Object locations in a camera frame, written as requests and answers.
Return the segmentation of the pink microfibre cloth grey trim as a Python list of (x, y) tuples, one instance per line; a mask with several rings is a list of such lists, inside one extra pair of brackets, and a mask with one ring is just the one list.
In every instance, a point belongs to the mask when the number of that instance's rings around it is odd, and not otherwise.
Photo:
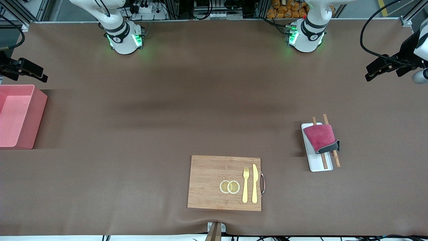
[(340, 151), (340, 141), (336, 139), (331, 125), (312, 125), (303, 129), (316, 154)]

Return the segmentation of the pink plastic bin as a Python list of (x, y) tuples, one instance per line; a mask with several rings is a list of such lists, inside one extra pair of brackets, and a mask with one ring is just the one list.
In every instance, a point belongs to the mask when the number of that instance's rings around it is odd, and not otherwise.
[(33, 84), (0, 85), (0, 150), (31, 150), (47, 103)]

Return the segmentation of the orange snack bags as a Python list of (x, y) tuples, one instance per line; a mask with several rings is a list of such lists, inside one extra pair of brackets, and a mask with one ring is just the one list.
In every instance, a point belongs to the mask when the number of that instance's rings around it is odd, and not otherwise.
[(270, 0), (266, 18), (305, 18), (309, 10), (304, 0)]

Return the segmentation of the white rectangular tray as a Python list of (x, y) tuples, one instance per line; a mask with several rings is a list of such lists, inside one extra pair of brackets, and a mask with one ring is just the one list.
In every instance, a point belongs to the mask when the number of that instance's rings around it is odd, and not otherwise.
[(304, 138), (304, 146), (306, 150), (306, 156), (309, 163), (309, 170), (312, 172), (317, 171), (331, 171), (333, 170), (333, 163), (332, 160), (334, 158), (331, 157), (330, 153), (324, 153), (326, 166), (327, 168), (324, 168), (324, 162), (322, 159), (321, 154), (316, 154), (314, 151), (314, 148), (312, 147), (311, 143), (309, 142), (309, 139), (307, 138), (306, 134), (304, 133), (304, 129), (307, 127), (313, 126), (313, 123), (303, 123), (301, 124), (301, 130), (302, 130), (302, 136)]

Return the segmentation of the white power strip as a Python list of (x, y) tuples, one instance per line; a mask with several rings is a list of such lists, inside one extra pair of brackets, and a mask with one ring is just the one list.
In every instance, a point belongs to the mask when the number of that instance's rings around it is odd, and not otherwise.
[(132, 20), (170, 20), (166, 6), (160, 2), (150, 2), (148, 7), (139, 7), (138, 13), (132, 14)]

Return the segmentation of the brown table mat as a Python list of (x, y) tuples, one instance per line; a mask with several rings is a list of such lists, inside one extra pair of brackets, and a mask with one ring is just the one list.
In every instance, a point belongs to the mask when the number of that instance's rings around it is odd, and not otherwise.
[[(0, 151), (0, 236), (177, 235), (208, 222), (252, 236), (428, 236), (428, 84), (365, 79), (364, 20), (334, 19), (315, 52), (262, 20), (152, 23), (109, 48), (96, 23), (32, 23), (24, 57), (47, 83), (33, 150)], [(301, 124), (340, 141), (309, 170)], [(192, 155), (256, 157), (261, 212), (188, 208)]]

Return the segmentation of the white socket strip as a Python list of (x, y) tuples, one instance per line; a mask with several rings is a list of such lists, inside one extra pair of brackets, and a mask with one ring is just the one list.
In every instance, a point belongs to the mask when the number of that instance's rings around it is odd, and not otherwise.
[(230, 20), (235, 17), (235, 12), (211, 12), (207, 19), (209, 20)]

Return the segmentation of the yellow knife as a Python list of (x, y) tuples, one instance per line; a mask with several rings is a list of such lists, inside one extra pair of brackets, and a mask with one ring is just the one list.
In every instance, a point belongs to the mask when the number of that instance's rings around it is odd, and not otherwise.
[(253, 204), (256, 204), (258, 202), (258, 180), (259, 180), (259, 172), (258, 172), (258, 168), (256, 164), (252, 165), (252, 170), (253, 170), (253, 185), (252, 185), (252, 196), (251, 196), (251, 201)]

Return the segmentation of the yellow fork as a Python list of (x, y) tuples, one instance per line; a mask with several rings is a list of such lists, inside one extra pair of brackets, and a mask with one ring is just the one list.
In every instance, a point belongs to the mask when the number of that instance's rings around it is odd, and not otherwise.
[(248, 178), (249, 178), (248, 167), (244, 167), (243, 178), (244, 178), (244, 184), (243, 184), (242, 202), (246, 204), (248, 202)]

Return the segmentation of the wooden cutting board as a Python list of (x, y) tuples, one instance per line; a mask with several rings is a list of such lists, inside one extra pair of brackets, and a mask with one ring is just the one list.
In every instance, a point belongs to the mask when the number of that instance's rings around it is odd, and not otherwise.
[[(193, 155), (187, 206), (192, 209), (260, 212), (262, 210), (261, 177), (257, 186), (258, 202), (252, 203), (253, 164), (257, 165), (260, 175), (260, 158)], [(249, 168), (246, 204), (242, 202), (244, 167)], [(240, 191), (237, 194), (222, 193), (220, 183), (223, 180), (237, 181), (240, 184)]]

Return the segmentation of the grey bracket with brown bar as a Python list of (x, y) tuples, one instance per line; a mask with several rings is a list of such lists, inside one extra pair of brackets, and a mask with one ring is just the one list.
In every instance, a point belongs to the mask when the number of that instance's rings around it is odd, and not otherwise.
[(208, 234), (205, 241), (221, 241), (223, 233), (226, 232), (226, 225), (221, 222), (210, 222), (207, 226)]

